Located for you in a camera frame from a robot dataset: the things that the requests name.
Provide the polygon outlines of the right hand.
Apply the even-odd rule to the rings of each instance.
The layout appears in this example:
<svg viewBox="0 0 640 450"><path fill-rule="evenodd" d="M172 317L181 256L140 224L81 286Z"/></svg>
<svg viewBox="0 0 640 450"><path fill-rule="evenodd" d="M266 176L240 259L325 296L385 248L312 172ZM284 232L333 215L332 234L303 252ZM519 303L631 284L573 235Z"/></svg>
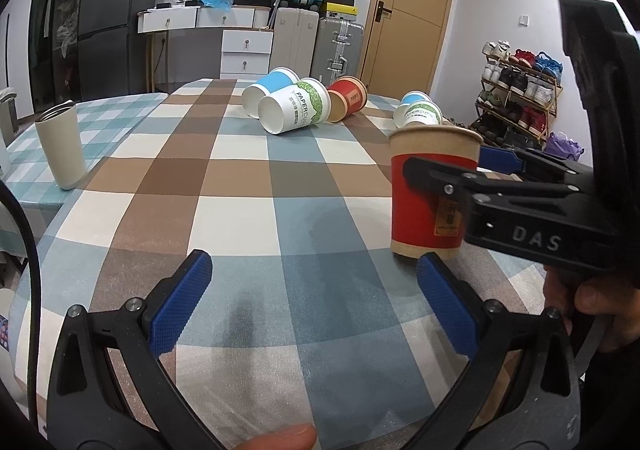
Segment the right hand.
<svg viewBox="0 0 640 450"><path fill-rule="evenodd" d="M572 332L570 314L573 310L583 314L608 315L613 318L606 331L600 349L612 352L639 338L640 298L634 288L618 277L601 277L582 283L572 294L562 284L560 273L551 266L544 266L544 304L559 309L563 314L567 333Z"/></svg>

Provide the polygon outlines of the left hand thumb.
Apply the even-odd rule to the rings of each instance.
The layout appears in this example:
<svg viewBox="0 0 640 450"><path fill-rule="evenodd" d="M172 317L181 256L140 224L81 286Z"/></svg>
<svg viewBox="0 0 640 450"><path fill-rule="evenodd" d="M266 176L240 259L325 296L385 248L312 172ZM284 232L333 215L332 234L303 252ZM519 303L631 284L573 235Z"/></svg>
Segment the left hand thumb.
<svg viewBox="0 0 640 450"><path fill-rule="evenodd" d="M300 424L242 442L235 450L311 450L318 435L314 425Z"/></svg>

